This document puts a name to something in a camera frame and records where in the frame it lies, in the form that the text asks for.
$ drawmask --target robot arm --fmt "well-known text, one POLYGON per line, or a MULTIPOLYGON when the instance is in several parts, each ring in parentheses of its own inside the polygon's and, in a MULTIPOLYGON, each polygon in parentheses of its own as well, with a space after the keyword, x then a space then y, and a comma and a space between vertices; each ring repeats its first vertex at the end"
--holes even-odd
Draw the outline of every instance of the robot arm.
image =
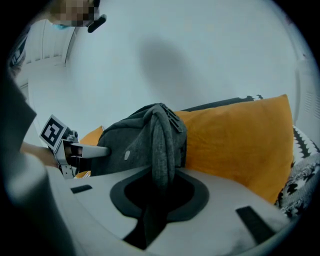
POLYGON ((52 150, 65 179, 72 179, 77 173, 91 168, 91 159, 106 157, 111 150, 108 147, 81 144, 78 133, 51 115, 40 134, 52 150))

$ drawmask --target orange pillow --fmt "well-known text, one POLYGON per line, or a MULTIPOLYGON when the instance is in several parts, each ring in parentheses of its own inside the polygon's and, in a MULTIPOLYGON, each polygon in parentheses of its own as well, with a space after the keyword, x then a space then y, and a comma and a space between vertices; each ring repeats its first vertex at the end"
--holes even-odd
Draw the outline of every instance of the orange pillow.
POLYGON ((175 112, 187 132, 186 168, 239 182, 270 203, 293 161, 288 97, 175 112))
POLYGON ((96 146, 98 145, 99 139, 101 134, 103 133, 104 129, 102 126, 98 127, 97 129, 89 132, 83 139, 80 140, 81 144, 96 146))

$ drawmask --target black slot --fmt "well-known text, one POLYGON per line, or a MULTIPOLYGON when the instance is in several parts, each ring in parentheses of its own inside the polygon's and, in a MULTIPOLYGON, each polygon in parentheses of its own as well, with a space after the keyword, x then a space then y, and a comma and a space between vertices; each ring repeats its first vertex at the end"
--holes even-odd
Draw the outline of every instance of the black slot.
POLYGON ((72 193, 77 194, 77 193, 84 192, 91 189, 92 189, 92 186, 90 185, 82 185, 82 186, 76 186, 71 188, 71 191, 72 193))
POLYGON ((275 234, 275 232, 250 206, 239 208, 235 211, 258 245, 268 240, 275 234))

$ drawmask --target gray fabric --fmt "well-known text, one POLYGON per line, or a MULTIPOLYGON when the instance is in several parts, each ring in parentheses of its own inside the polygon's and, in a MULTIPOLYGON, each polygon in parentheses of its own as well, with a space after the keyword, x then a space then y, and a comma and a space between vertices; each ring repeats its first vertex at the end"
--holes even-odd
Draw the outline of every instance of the gray fabric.
POLYGON ((320 180, 320 153, 311 155, 291 171, 279 200, 280 210, 289 218, 302 214, 312 200, 320 180))
POLYGON ((92 161, 91 176, 152 165, 153 183, 160 194, 166 194, 175 167, 184 166, 181 148, 186 143, 187 128, 181 120, 178 124, 182 132, 170 124, 160 104, 143 107, 113 124, 103 132, 98 143, 111 148, 111 155, 92 161))

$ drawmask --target white surface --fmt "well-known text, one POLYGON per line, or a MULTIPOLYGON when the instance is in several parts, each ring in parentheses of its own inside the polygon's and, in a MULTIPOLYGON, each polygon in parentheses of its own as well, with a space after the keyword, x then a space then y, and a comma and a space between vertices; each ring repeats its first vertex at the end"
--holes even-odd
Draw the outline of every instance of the white surface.
POLYGON ((74 196, 108 232, 111 232, 117 238, 124 239, 134 230, 138 220, 124 216, 115 207, 110 198, 110 191, 116 183, 135 175, 143 169, 145 167, 96 177, 68 179, 66 183, 70 188, 90 185, 92 189, 83 193, 76 193, 74 196))
POLYGON ((102 0, 107 21, 80 28, 66 68, 29 81, 38 123, 54 114, 83 137, 147 104, 181 110, 233 97, 288 94, 297 56, 263 0, 102 0))
POLYGON ((74 255, 144 255, 144 252, 118 239, 89 212, 71 192, 66 180, 56 168, 47 166, 52 196, 65 227, 70 233, 74 255))
POLYGON ((238 255, 257 244, 236 209, 250 206, 275 232, 288 223, 282 212, 241 184, 193 170, 182 172, 203 182, 209 201, 189 221, 168 223, 147 248, 156 255, 238 255))

